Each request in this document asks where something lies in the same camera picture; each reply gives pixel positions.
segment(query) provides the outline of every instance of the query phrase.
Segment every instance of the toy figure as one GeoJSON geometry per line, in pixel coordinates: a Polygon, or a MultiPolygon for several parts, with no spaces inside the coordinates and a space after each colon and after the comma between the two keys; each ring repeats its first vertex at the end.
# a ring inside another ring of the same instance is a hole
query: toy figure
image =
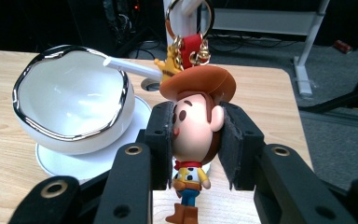
{"type": "Polygon", "coordinates": [[[171,223],[198,223],[196,197],[211,182],[201,166],[210,162],[220,147],[219,130],[224,125],[224,109],[234,95],[236,83],[225,69],[201,65],[181,71],[160,85],[160,93],[176,102],[173,109],[172,154],[177,159],[177,175],[172,181],[181,203],[166,218],[171,223]]]}

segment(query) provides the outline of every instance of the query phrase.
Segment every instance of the ceramic bowl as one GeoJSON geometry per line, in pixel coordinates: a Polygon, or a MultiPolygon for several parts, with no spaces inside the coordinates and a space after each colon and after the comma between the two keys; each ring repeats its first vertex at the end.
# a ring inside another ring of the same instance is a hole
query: ceramic bowl
{"type": "Polygon", "coordinates": [[[36,56],[13,89],[21,127],[39,145],[67,155],[104,148],[131,123],[135,97],[127,74],[106,55],[60,46],[36,56]]]}

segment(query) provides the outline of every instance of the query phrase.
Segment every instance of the dark background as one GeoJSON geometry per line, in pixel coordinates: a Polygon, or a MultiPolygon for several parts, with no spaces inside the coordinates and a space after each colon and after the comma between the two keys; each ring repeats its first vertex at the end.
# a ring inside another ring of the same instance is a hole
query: dark background
{"type": "MultiPolygon", "coordinates": [[[[125,57],[134,43],[152,35],[165,43],[162,0],[124,0],[132,31],[121,43],[109,27],[103,0],[0,0],[0,49],[40,52],[62,44],[82,45],[125,57]]],[[[320,0],[212,0],[214,7],[315,11],[320,0]]],[[[281,39],[295,36],[279,35],[281,39]]],[[[331,0],[315,45],[342,40],[358,49],[358,1],[331,0]]]]}

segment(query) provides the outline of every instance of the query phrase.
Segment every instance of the wooden table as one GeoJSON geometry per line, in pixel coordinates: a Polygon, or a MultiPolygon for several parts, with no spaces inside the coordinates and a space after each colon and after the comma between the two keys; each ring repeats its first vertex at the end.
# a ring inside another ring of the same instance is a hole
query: wooden table
{"type": "MultiPolygon", "coordinates": [[[[11,91],[22,70],[36,54],[0,51],[0,223],[6,223],[25,195],[48,175],[39,167],[34,154],[35,142],[17,122],[11,91]]],[[[155,67],[151,61],[132,60],[155,67]]],[[[219,65],[237,81],[231,101],[241,106],[266,136],[266,143],[277,143],[297,150],[311,166],[307,143],[298,115],[289,76],[281,69],[219,65]]],[[[157,91],[143,91],[142,77],[129,74],[135,94],[150,106],[166,101],[157,91]]],[[[259,223],[253,193],[230,191],[217,157],[211,165],[212,188],[197,199],[200,223],[259,223]]],[[[164,218],[179,203],[173,190],[154,192],[154,221],[164,218]]]]}

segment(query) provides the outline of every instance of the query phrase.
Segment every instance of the figurine head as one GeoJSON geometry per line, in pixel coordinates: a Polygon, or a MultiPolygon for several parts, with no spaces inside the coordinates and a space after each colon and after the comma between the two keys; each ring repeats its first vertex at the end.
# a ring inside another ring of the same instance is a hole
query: figurine head
{"type": "Polygon", "coordinates": [[[224,110],[219,104],[230,101],[236,90],[232,75],[216,66],[195,66],[162,82],[159,90],[176,103],[172,115],[174,157],[202,164],[211,161],[224,124],[224,110]]]}

